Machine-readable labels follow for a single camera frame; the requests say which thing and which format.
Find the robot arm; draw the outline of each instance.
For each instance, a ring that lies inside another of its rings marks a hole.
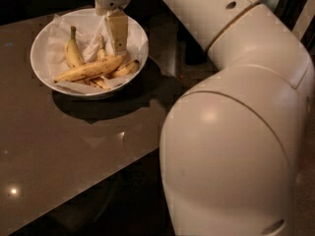
[[[187,91],[163,125],[161,174],[175,233],[293,235],[314,89],[306,49],[259,0],[163,1],[220,70]]]

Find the tabletop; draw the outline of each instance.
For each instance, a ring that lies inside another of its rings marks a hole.
[[[52,19],[0,27],[0,236],[157,149],[166,113],[183,92],[151,58],[111,98],[51,90],[32,71],[30,52]]]

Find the white bowl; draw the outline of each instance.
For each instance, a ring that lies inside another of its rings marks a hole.
[[[38,78],[53,90],[83,98],[106,98],[114,95],[118,90],[128,85],[143,69],[148,55],[148,37],[142,27],[133,19],[128,17],[128,39],[127,57],[125,62],[137,59],[140,62],[140,69],[137,73],[121,78],[120,82],[114,83],[110,90],[102,90],[90,86],[76,83],[63,82],[55,84],[54,77],[63,70],[67,69],[63,56],[63,46],[69,39],[69,28],[65,26],[74,25],[77,27],[77,41],[80,45],[80,32],[85,33],[85,37],[90,36],[96,39],[96,34],[101,26],[101,33],[106,31],[102,26],[103,18],[95,13],[95,9],[85,9],[71,12],[58,17],[48,24],[36,37],[31,47],[31,66]],[[110,49],[110,41],[106,42],[106,50]]]

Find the brown table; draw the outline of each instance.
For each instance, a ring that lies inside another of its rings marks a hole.
[[[158,148],[181,84],[148,60],[115,96],[70,97],[32,71],[39,17],[0,27],[0,236],[8,235]]]

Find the bowl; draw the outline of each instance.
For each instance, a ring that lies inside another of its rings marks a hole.
[[[110,84],[108,90],[71,82],[54,83],[53,79],[68,69],[63,48],[70,37],[70,26],[77,28],[77,42],[86,62],[95,59],[98,49],[97,37],[100,33],[105,39],[106,52],[112,52],[104,25],[104,16],[98,16],[94,8],[77,10],[63,16],[56,15],[54,20],[37,35],[31,47],[32,69],[49,88],[76,97],[107,98],[126,87],[143,69],[149,55],[148,37],[143,28],[128,17],[127,56],[124,63],[137,59],[140,62],[140,69],[136,73],[108,80]]]

